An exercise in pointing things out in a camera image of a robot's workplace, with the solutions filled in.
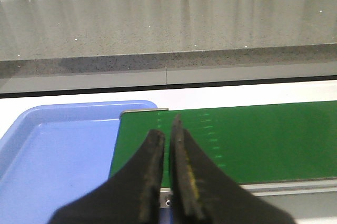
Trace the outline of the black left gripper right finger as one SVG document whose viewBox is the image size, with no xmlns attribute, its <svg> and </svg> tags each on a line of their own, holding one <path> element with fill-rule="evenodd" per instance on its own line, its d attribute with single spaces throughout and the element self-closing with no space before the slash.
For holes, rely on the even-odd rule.
<svg viewBox="0 0 337 224">
<path fill-rule="evenodd" d="M 172 123 L 169 155 L 174 223 L 294 223 L 226 175 L 183 128 Z"/>
</svg>

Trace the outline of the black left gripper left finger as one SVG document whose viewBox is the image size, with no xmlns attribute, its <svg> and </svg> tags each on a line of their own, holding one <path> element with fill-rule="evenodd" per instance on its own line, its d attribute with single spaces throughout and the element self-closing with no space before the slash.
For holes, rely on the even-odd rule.
<svg viewBox="0 0 337 224">
<path fill-rule="evenodd" d="M 158 223 L 165 135 L 151 129 L 108 181 L 59 208 L 50 223 Z"/>
</svg>

